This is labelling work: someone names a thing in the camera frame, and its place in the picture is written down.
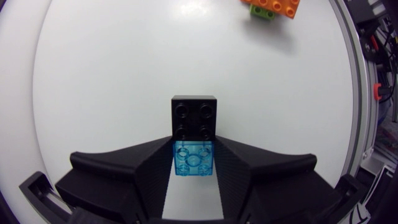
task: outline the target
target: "white surface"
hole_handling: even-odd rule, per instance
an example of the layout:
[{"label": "white surface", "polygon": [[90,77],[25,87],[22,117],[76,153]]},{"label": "white surface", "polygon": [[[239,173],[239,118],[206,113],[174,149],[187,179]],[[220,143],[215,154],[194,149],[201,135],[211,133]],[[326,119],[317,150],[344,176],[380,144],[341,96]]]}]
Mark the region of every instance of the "white surface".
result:
[{"label": "white surface", "polygon": [[0,190],[22,224],[44,223],[18,186],[35,171],[45,173],[34,126],[32,76],[49,4],[8,0],[0,12]]},{"label": "white surface", "polygon": [[[350,138],[352,91],[328,1],[302,1],[294,20],[267,22],[238,0],[72,0],[50,6],[33,94],[53,182],[71,169],[71,152],[171,135],[174,95],[215,95],[218,135],[280,153],[313,153],[316,171],[334,186]],[[174,187],[190,185],[181,183]],[[169,188],[167,198],[181,198],[177,193]],[[179,202],[166,201],[165,211],[188,212]]]}]

